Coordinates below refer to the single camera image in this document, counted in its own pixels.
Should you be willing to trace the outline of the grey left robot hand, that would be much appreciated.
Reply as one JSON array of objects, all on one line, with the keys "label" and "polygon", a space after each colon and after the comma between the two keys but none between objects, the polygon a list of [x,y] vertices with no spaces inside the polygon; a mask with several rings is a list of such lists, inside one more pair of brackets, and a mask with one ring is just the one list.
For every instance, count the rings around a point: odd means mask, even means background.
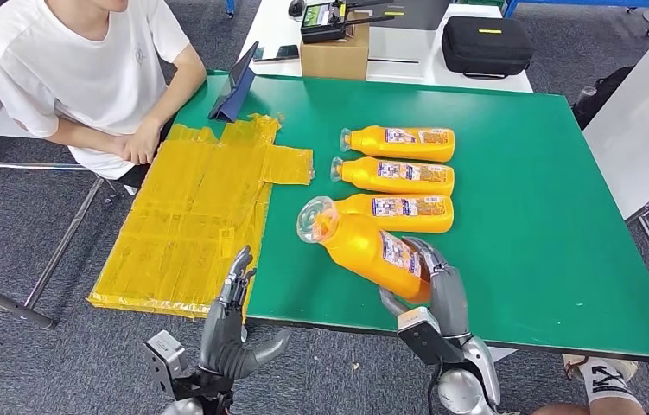
[{"label": "grey left robot hand", "polygon": [[247,347],[242,341],[245,296],[257,270],[250,268],[251,247],[238,251],[204,322],[199,367],[230,380],[248,377],[284,354],[292,329],[281,329],[270,341]]}]

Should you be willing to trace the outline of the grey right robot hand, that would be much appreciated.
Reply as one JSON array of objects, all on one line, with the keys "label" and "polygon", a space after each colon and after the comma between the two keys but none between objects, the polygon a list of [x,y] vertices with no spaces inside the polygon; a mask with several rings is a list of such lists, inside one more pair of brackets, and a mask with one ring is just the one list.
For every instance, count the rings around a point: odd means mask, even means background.
[{"label": "grey right robot hand", "polygon": [[397,318],[398,335],[423,345],[433,338],[440,341],[469,336],[467,297],[459,272],[430,243],[416,237],[401,240],[416,254],[429,283],[429,306],[411,309],[380,288],[381,303]]}]

